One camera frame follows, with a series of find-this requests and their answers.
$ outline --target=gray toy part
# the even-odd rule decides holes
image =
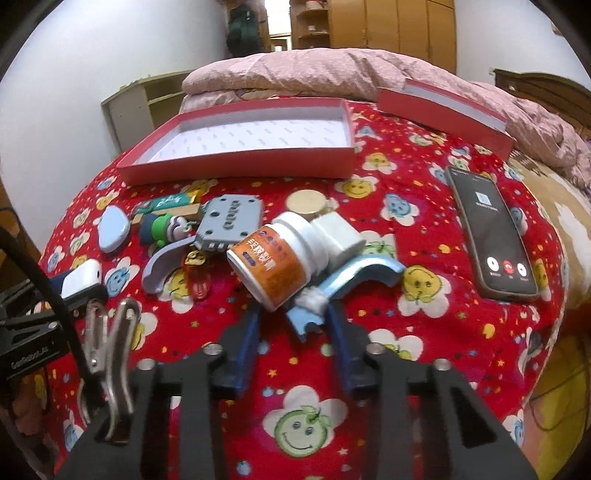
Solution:
[[[184,248],[195,241],[194,236],[168,244],[158,250],[142,272],[142,288],[147,294],[161,293],[164,282],[174,270],[181,267]]]
[[[195,246],[223,252],[261,226],[262,202],[253,195],[227,194],[211,199],[201,220]]]
[[[405,268],[398,260],[386,255],[360,255],[328,276],[317,288],[327,299],[340,300],[368,280],[393,287],[400,281]],[[307,331],[318,331],[319,326],[324,325],[323,316],[300,306],[290,309],[287,318],[302,342],[306,341]]]

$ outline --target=phone case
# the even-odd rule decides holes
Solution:
[[[451,190],[453,192],[453,197],[456,201],[456,206],[457,206],[457,210],[459,212],[460,221],[462,223],[464,231],[466,232],[468,254],[470,255],[470,261],[472,262],[472,268],[474,269],[474,273],[475,273],[475,277],[476,277],[476,289],[478,290],[480,295],[482,295],[483,297],[489,298],[489,299],[512,300],[512,301],[521,301],[521,302],[534,301],[540,295],[540,289],[539,289],[538,284],[535,280],[535,277],[533,277],[534,283],[535,283],[535,293],[533,293],[533,294],[514,293],[514,292],[496,290],[495,288],[492,288],[486,284],[485,276],[484,276],[482,269],[480,267],[480,262],[478,261],[478,253],[476,252],[476,244],[474,242],[472,230],[470,229],[470,224],[469,224],[467,216],[466,216],[466,211],[464,210],[464,205],[462,204],[462,200],[460,199],[460,196],[459,196],[457,189],[456,189],[456,185],[454,184],[453,179],[452,179],[452,175],[450,174],[450,172],[452,170],[454,170],[453,167],[446,167],[445,168],[445,175],[447,178],[447,183],[448,183],[449,187],[451,188]],[[507,215],[509,215],[509,217],[511,217],[511,214],[509,213],[509,209],[507,208],[507,205],[506,205],[504,199],[502,198],[502,195],[501,195],[501,199],[503,200],[503,205],[505,206],[505,209],[507,211]],[[521,246],[524,249],[524,251],[526,251],[525,247],[523,245],[523,241],[521,240],[521,237],[519,238],[519,241],[521,242]]]

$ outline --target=screw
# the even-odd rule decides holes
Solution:
[[[209,343],[203,347],[203,353],[205,355],[219,355],[222,351],[223,348],[219,343]]]
[[[367,353],[371,353],[372,355],[382,355],[386,351],[386,347],[381,343],[368,343],[367,347],[365,348]]]
[[[151,358],[142,358],[139,362],[138,362],[138,368],[140,370],[152,370],[154,367],[156,366],[156,362],[154,360],[152,360]]]
[[[433,362],[433,366],[437,368],[440,372],[445,372],[452,368],[452,363],[447,358],[437,358]]]

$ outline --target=backpack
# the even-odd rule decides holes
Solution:
[[[263,52],[256,13],[248,5],[240,4],[230,10],[226,44],[234,58]]]

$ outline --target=orange label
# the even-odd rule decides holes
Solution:
[[[289,244],[273,229],[264,226],[232,251],[278,307],[306,284],[306,273]]]

